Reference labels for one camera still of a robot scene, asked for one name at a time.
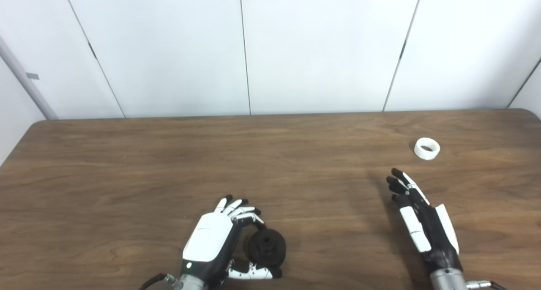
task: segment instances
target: robot finger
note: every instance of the robot finger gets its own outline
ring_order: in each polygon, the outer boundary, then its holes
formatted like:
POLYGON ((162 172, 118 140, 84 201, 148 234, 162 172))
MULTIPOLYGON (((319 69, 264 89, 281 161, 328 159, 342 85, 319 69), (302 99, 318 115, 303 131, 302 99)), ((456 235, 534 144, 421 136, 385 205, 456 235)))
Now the robot finger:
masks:
POLYGON ((425 235, 423 225, 419 222, 419 219, 412 208, 408 196, 393 195, 393 200, 400 208, 400 215, 402 215, 402 219, 404 219, 404 222, 406 223, 406 228, 408 229, 417 250, 421 253, 430 251, 432 246, 425 235))
POLYGON ((228 276, 232 279, 277 279, 282 277, 282 270, 259 267, 249 261, 235 261, 228 270, 228 276))
POLYGON ((411 180, 411 178, 405 177, 404 176, 405 173, 403 171, 401 171, 399 169, 396 169, 396 168, 393 168, 393 169, 391 169, 391 174, 393 174, 394 177, 398 178, 398 180, 402 181, 404 186, 407 186, 408 184, 411 184, 411 182, 409 181, 409 180, 411 180))
POLYGON ((218 202, 218 205, 214 209, 215 212, 222 213, 226 205, 233 199, 233 196, 231 194, 226 195, 224 198, 220 199, 220 202, 218 202))
POLYGON ((242 213, 240 215, 233 216, 231 217, 231 220, 233 223, 236 223, 241 227, 245 227, 253 223, 255 224, 255 226, 257 226, 258 229, 266 228, 265 222, 263 222, 263 219, 259 218, 258 215, 252 212, 242 213))
POLYGON ((229 217, 233 217, 242 213, 254 212, 257 215, 261 215, 261 211, 256 207, 238 207, 235 211, 228 214, 229 217))
POLYGON ((247 200, 247 199, 237 199, 237 200, 233 201, 232 203, 230 203, 230 204, 224 209, 224 211, 222 211, 222 213, 228 215, 229 213, 231 213, 232 211, 234 211, 235 209, 237 209, 239 206, 245 205, 246 203, 248 203, 248 200, 247 200))
POLYGON ((404 183, 396 178, 387 177, 387 183, 389 184, 389 190, 396 194, 405 194, 407 192, 407 187, 404 183))

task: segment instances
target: black plastic object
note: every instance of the black plastic object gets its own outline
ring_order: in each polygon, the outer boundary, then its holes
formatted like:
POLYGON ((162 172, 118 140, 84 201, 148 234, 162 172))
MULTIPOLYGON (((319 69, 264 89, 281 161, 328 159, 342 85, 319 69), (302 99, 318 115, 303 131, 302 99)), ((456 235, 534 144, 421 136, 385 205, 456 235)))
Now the black plastic object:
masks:
POLYGON ((251 236, 247 252, 247 257, 258 267, 277 268, 286 259, 286 240, 275 230, 262 229, 251 236))

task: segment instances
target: panel seam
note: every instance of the panel seam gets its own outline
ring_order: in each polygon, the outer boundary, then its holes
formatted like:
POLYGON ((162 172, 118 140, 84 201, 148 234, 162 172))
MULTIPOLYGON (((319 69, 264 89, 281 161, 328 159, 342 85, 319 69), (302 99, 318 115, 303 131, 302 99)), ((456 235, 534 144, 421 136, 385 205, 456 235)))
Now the panel seam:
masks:
POLYGON ((406 38, 404 38, 404 45, 402 45, 402 49, 400 50, 400 55, 398 56, 398 61, 396 63, 396 67, 394 68, 393 78, 391 79, 389 90, 387 91, 387 97, 385 97, 385 103, 383 104, 383 109, 381 110, 382 112, 385 111, 385 108, 387 107, 387 102, 389 101, 391 90, 393 89, 394 79, 396 78, 396 73, 398 72, 398 68, 400 67, 400 62, 402 61, 402 56, 404 55, 404 50, 406 49, 407 40, 410 37, 411 27, 413 26, 413 21, 415 20, 415 15, 417 14, 417 9, 419 8, 420 1, 421 0, 417 0, 417 3, 415 4, 415 9, 413 9, 413 15, 411 16, 410 25, 408 26, 408 29, 406 32, 406 38))
POLYGON ((92 49, 92 45, 90 44, 90 40, 88 39, 87 33, 85 32, 85 29, 83 28, 83 25, 81 24, 81 21, 79 20, 79 16, 77 16, 77 13, 75 12, 75 9, 73 8, 71 0, 68 0, 68 3, 69 3, 69 6, 71 8, 71 11, 75 15, 75 19, 77 20, 77 23, 79 24, 79 27, 81 28, 81 31, 83 32, 83 35, 85 36, 85 39, 87 40, 87 43, 88 43, 89 47, 91 48, 91 51, 92 51, 94 57, 96 58, 96 62, 98 63, 98 66, 100 67, 100 70, 101 70, 101 72, 103 74, 103 77, 105 78, 105 81, 107 82, 107 86, 109 86, 109 89, 110 89, 110 91, 112 93, 112 97, 115 99, 116 104, 118 105, 118 109, 120 109, 120 112, 122 113, 122 116, 124 118, 126 118, 124 110, 122 109, 122 106, 120 105, 120 102, 118 101, 118 98, 116 97, 115 91, 112 89, 111 83, 109 82, 109 79, 107 78, 107 75, 105 74, 105 71, 103 71, 103 67, 102 67, 102 65, 100 63, 100 60, 98 59, 95 51, 92 49))
POLYGON ((250 83, 248 80, 248 58, 246 57, 246 36, 244 34, 244 14, 242 11, 242 0, 240 0, 240 20, 242 24, 242 44, 244 46, 244 66, 246 69, 246 88, 248 90, 248 110, 251 115, 250 83))
POLYGON ((528 83, 528 81, 530 80, 531 76, 533 75, 533 73, 537 70, 537 68, 539 68, 539 63, 541 63, 541 59, 539 59, 539 61, 537 61, 536 65, 533 67, 532 71, 530 72, 530 74, 528 74, 528 76, 526 77, 526 80, 524 80, 524 82, 522 83, 522 85, 518 88, 518 90, 516 91, 516 93, 514 94, 513 98, 511 99, 511 101, 509 102, 509 104, 507 105, 506 108, 509 108, 511 107, 511 104, 513 103, 513 101, 516 99, 516 97, 518 96, 518 94, 520 93, 520 91, 522 91, 522 88, 524 88, 524 86, 526 85, 526 83, 528 83))

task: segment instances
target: white wall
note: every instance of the white wall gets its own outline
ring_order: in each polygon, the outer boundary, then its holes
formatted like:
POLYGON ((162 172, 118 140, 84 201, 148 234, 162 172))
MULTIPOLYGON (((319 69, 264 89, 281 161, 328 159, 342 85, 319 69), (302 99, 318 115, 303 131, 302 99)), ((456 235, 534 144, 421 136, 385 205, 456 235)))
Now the white wall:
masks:
POLYGON ((417 0, 242 0, 252 113, 381 111, 417 0))
POLYGON ((52 115, 123 117, 68 0, 0 0, 0 37, 52 115))
POLYGON ((29 126, 44 117, 0 58, 0 165, 29 126))
POLYGON ((541 0, 417 1, 0 0, 0 55, 53 118, 506 107, 541 0))
POLYGON ((541 119, 541 67, 533 72, 509 108, 527 109, 541 119))
POLYGON ((421 0, 385 110, 507 107, 539 40, 541 0, 421 0))
POLYGON ((127 117, 247 115, 240 0, 70 0, 127 117))

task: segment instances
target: robotic hand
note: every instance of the robotic hand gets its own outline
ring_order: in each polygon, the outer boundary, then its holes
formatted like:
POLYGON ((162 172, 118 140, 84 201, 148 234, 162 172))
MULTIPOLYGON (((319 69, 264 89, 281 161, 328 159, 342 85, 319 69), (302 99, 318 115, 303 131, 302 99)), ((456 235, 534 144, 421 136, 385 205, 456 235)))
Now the robotic hand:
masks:
POLYGON ((433 207, 417 184, 406 173, 391 170, 387 177, 392 199, 400 208, 413 243, 421 253, 435 290, 469 290, 491 287, 505 290, 486 280, 466 282, 458 258, 459 248, 451 219, 444 205, 433 207))
POLYGON ((181 277, 158 274, 144 283, 144 290, 160 280, 172 285, 174 290, 208 290, 226 278, 272 279, 282 275, 278 267, 261 267, 245 260, 232 259, 232 253, 242 233, 242 228, 255 224, 259 230, 265 223, 255 207, 242 207, 248 200, 234 202, 231 195, 220 200, 211 213, 201 216, 182 253, 181 277))

